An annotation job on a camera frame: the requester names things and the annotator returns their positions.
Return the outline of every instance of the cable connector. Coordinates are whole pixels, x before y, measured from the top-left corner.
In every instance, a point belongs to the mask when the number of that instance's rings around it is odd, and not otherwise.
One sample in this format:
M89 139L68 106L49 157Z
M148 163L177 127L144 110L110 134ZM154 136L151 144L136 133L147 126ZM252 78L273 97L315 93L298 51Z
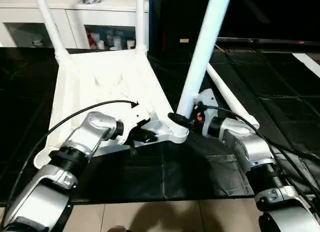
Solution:
M133 102L132 101L130 104L131 104L131 108L135 108L136 106L139 105L139 102Z

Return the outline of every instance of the white floor tile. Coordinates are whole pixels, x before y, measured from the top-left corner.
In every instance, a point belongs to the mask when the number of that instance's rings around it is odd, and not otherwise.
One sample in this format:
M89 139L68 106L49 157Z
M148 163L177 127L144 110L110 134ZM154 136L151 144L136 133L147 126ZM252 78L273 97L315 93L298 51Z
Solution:
M198 201L106 205L101 232L116 232L115 226L132 232L203 232Z
M100 232L105 205L75 206L63 232Z
M253 199L200 201L206 232L259 232L259 216Z

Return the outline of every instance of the black tablecloth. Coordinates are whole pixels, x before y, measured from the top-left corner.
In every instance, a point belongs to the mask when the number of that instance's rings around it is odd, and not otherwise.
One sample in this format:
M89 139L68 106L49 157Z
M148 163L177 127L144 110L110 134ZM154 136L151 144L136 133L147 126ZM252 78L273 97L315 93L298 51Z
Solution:
M150 56L149 61L176 110L190 59L168 61ZM320 153L320 79L301 62L291 54L215 53L212 64L258 119L260 131L268 138L306 153ZM0 178L0 205L5 203L27 153L48 129L57 72L52 49L0 48L0 176L5 172ZM219 105L226 107L208 76L201 89L206 88L212 88ZM292 158L313 182L320 182L320 169L314 162ZM283 165L306 190L285 160ZM30 162L18 192L35 172ZM191 133L183 144L161 142L138 148L135 156L122 151L94 158L79 180L73 201L89 204L252 196L232 152L217 139Z

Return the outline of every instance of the white tube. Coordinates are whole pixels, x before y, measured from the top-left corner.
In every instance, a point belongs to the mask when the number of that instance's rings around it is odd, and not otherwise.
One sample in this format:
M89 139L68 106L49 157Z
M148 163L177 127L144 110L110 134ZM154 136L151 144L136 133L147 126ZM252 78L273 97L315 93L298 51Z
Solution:
M238 115L244 117L248 120L251 124L254 125L257 129L259 128L259 122L255 119L254 116L251 116L247 110L242 106L239 100L235 97L229 87L225 84L225 82L221 79L218 75L216 70L210 65L210 63L206 66L206 71L208 72L209 76L215 83L216 87L220 91L221 95L224 97L224 100L230 107L231 111L237 113Z
M136 43L135 48L137 51L147 51L145 45L144 36L145 36L145 27L144 27L144 17L145 17L145 0L136 0L136 12L135 12L135 36Z
M36 0L38 7L42 13L45 27L50 36L51 42L55 50L56 59L60 60L61 57L69 57L68 51L65 49L51 11L46 3L46 0Z
M209 0L177 113L190 117L194 98L198 95L206 66L214 49L229 0Z

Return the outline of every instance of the white cabinet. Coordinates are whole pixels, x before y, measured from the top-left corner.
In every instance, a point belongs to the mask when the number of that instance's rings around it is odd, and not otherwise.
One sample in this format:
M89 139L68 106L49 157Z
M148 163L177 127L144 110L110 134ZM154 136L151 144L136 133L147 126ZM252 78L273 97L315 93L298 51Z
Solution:
M66 48L76 48L64 9L51 9ZM44 20L37 8L0 8L0 43L5 47L52 47Z
M46 1L66 48L90 48L86 29L103 40L107 48L112 47L114 37L123 49L127 41L135 40L136 0L102 0L92 5L80 0ZM148 11L149 0L144 0L147 47ZM6 47L52 45L36 0L0 0L0 43Z
M66 10L77 48L90 48L88 30L99 34L100 40L108 45L107 37L120 36L123 48L127 40L135 40L136 13L132 11ZM148 47L149 19L145 12L145 44Z

